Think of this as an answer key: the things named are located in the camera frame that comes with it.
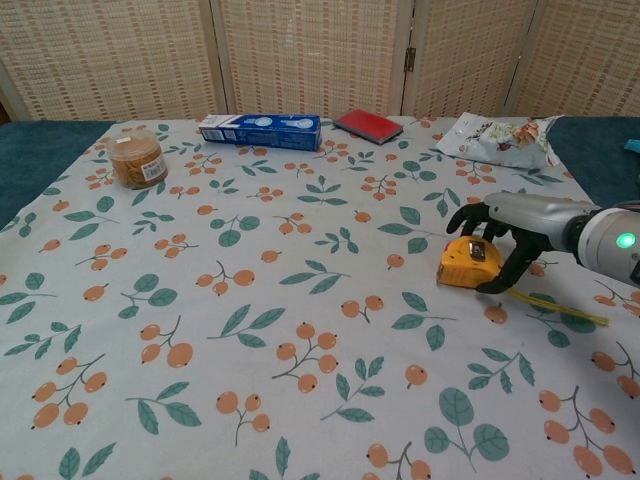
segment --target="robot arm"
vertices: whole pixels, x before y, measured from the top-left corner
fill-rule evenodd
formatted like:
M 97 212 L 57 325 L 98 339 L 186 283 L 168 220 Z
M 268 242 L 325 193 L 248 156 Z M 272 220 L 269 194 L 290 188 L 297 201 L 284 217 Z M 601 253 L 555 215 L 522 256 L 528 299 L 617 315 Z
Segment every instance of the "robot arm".
M 516 248 L 500 273 L 476 290 L 501 293 L 511 288 L 544 251 L 572 253 L 589 270 L 630 285 L 640 285 L 640 213 L 602 209 L 586 202 L 519 193 L 493 193 L 483 203 L 458 210 L 447 226 L 471 235 L 487 223 L 483 237 L 491 242 L 509 230 Z

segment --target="jar lid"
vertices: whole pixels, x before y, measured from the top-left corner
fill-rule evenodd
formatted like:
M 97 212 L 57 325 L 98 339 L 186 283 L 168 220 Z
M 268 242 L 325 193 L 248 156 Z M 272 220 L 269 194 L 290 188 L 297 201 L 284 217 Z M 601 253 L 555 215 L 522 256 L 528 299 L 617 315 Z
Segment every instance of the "jar lid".
M 110 138 L 107 153 L 112 160 L 135 160 L 152 153 L 158 146 L 156 136 L 149 130 L 132 130 Z

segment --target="table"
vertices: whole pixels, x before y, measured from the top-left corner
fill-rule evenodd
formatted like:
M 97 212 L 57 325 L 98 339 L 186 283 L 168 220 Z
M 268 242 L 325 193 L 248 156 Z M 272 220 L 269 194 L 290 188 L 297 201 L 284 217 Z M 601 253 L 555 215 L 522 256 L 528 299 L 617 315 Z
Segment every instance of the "table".
M 325 124 L 316 153 L 113 125 L 0 235 L 2 478 L 637 469 L 640 292 L 560 253 L 519 283 L 601 328 L 435 282 L 459 205 L 583 191 L 438 154 L 453 119 L 396 120 L 381 147 Z M 105 140 L 145 127 L 169 176 L 125 190 Z

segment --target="red book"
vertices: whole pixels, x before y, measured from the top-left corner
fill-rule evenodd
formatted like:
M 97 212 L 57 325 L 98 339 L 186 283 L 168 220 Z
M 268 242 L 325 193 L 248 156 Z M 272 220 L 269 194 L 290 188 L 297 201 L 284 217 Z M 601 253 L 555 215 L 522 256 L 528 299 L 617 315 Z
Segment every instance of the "red book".
M 402 125 L 364 110 L 352 110 L 333 123 L 378 145 L 402 133 Z

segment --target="woven screen panel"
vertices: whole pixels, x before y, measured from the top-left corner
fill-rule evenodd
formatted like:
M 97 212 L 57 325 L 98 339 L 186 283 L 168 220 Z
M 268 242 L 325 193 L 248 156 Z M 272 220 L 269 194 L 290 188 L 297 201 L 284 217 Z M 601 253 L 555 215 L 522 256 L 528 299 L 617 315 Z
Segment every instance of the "woven screen panel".
M 3 0 L 0 60 L 34 119 L 187 118 L 218 107 L 198 0 Z
M 237 113 L 387 114 L 397 3 L 221 0 Z
M 549 0 L 516 115 L 640 115 L 640 1 Z
M 458 116 L 468 111 L 496 115 L 513 75 L 516 45 L 530 21 L 524 0 L 432 1 L 424 38 L 416 47 L 415 116 Z

